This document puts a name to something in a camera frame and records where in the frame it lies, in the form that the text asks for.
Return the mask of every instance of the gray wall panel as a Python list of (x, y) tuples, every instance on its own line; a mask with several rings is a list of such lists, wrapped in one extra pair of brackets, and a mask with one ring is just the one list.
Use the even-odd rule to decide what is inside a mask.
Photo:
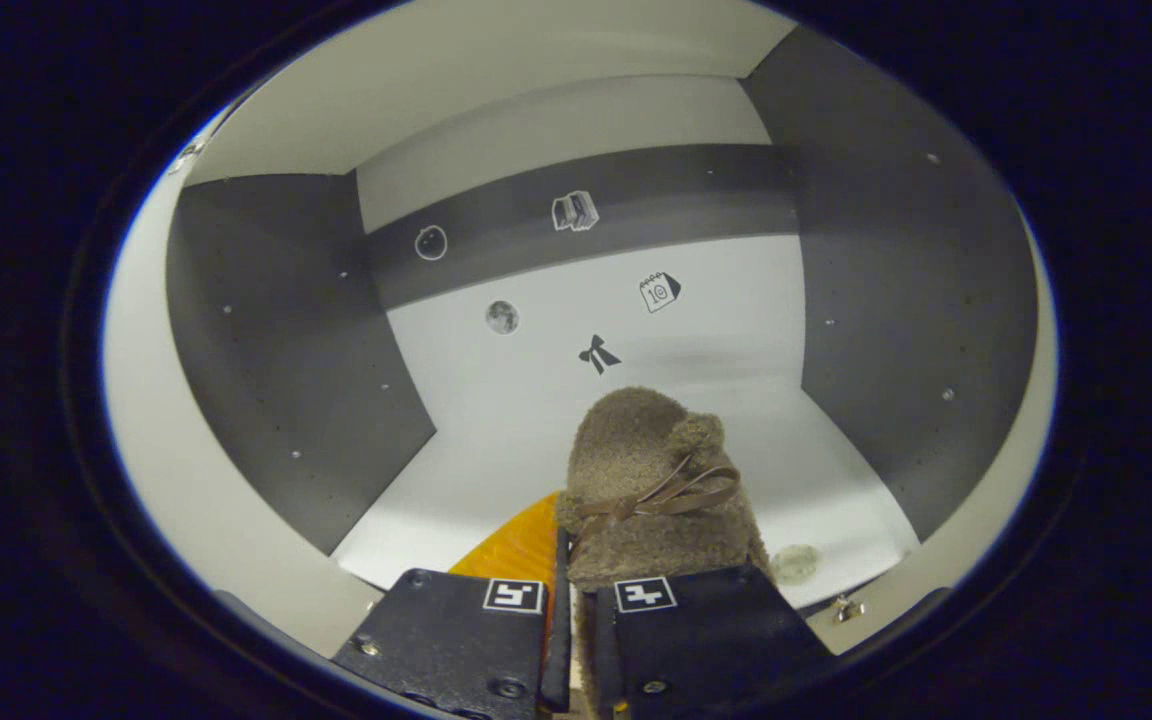
[(328, 553), (434, 433), (353, 252), (355, 187), (351, 176), (188, 187), (166, 268), (180, 361), (215, 439)]
[[(783, 150), (681, 145), (609, 152), (499, 179), (417, 210), (366, 237), (381, 305), (545, 265), (670, 243), (797, 230)], [(599, 220), (556, 232), (550, 205), (589, 191)], [(444, 228), (440, 260), (416, 255), (417, 234)]]
[(954, 127), (808, 28), (744, 85), (796, 173), (804, 391), (925, 539), (995, 456), (1029, 378), (1037, 296), (1020, 215)]

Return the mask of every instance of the leather drawstring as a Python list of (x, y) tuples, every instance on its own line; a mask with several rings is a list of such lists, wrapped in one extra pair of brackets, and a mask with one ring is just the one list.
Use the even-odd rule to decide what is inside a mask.
[[(576, 551), (582, 541), (590, 536), (599, 533), (600, 530), (629, 520), (634, 515), (682, 515), (685, 511), (704, 509), (721, 505), (736, 495), (736, 486), (740, 484), (740, 470), (728, 465), (710, 468), (704, 473), (696, 475), (695, 478), (682, 477), (681, 471), (691, 462), (691, 455), (687, 455), (673, 469), (669, 477), (660, 482), (657, 487), (651, 488), (643, 497), (613, 497), (611, 500), (598, 502), (585, 502), (577, 507), (576, 515), (586, 523), (581, 528), (573, 543), (571, 560), (576, 559)], [(703, 492), (687, 492), (696, 486), (696, 483), (707, 478), (721, 478), (727, 480), (715, 488)]]

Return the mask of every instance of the white floor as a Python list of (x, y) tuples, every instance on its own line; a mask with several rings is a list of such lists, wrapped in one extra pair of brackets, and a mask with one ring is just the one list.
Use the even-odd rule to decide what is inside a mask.
[[(681, 293), (650, 313), (641, 281), (660, 272)], [(499, 300), (518, 309), (509, 336), (485, 323)], [(781, 586), (791, 605), (873, 578), (918, 546), (867, 462), (799, 391), (805, 328), (796, 236), (535, 270), (400, 306), (389, 319), (438, 433), (333, 553), (380, 588), (414, 566), (449, 568), (562, 488), (585, 410), (635, 384), (722, 416), (768, 552), (790, 544), (819, 551), (812, 579)], [(601, 376), (579, 358), (593, 334), (622, 361)]]

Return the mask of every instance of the bow sticker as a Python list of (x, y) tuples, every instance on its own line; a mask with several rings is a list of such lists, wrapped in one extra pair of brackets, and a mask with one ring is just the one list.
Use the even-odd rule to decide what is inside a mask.
[(585, 361), (585, 363), (593, 363), (594, 370), (598, 370), (599, 376), (602, 374), (602, 365), (621, 364), (620, 357), (602, 349), (602, 338), (599, 336), (594, 336), (594, 340), (589, 341), (589, 350), (582, 350), (579, 358)]

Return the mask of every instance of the orange object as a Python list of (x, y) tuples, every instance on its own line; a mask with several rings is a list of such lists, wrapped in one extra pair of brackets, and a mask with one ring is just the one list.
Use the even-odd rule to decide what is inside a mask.
[(488, 539), (468, 553), (449, 570), (476, 578), (539, 579), (550, 590), (545, 612), (545, 637), (554, 616), (554, 560), (558, 559), (558, 520), (554, 502), (558, 493), (545, 497), (513, 516)]

